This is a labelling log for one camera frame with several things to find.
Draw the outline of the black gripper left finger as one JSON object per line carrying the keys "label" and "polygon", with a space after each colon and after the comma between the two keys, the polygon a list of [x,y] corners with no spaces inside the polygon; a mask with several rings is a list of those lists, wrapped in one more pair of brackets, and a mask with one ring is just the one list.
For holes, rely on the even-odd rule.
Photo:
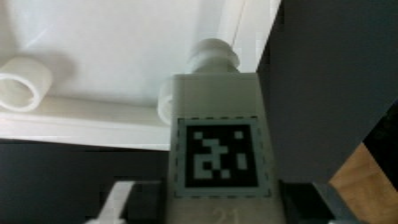
{"label": "black gripper left finger", "polygon": [[164,224],[164,181],[118,181],[100,212],[84,224]]}

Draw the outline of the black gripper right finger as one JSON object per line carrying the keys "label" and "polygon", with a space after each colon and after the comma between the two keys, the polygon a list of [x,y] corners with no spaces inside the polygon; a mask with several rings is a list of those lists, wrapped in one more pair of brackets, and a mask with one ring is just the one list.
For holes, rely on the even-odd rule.
{"label": "black gripper right finger", "polygon": [[351,219],[351,210],[326,183],[280,182],[288,224],[335,224]]}

